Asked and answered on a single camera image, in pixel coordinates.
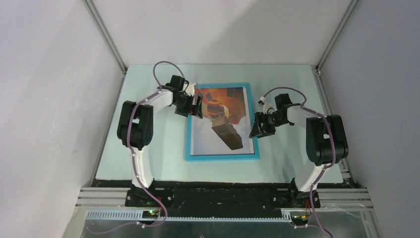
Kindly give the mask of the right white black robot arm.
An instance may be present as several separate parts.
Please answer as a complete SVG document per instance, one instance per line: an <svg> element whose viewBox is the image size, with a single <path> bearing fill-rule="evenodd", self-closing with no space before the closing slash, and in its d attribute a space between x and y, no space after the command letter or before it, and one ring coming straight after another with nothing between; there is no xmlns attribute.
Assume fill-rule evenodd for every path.
<svg viewBox="0 0 420 238"><path fill-rule="evenodd" d="M301 207L308 200L307 192L314 191L323 175L349 154L342 118L325 116L303 104L294 104L288 94L275 97L275 109L264 96L258 103L262 105L262 112L255 113L250 138L274 135L277 127L286 124L305 129L308 160L291 182L295 189L288 193L289 203Z"/></svg>

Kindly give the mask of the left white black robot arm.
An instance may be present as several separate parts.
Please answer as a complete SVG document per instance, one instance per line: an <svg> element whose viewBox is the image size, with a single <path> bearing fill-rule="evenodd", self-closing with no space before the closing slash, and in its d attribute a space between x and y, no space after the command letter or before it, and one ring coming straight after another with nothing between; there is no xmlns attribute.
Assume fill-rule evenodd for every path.
<svg viewBox="0 0 420 238"><path fill-rule="evenodd" d="M125 101L117 127L117 137L131 151L134 186L143 188L137 199L144 206L152 206L157 194L150 189L154 181L149 160L149 144L154 134L154 117L165 107L175 106L175 114L202 119L202 97L196 96L196 83L173 75L171 81L139 102Z"/></svg>

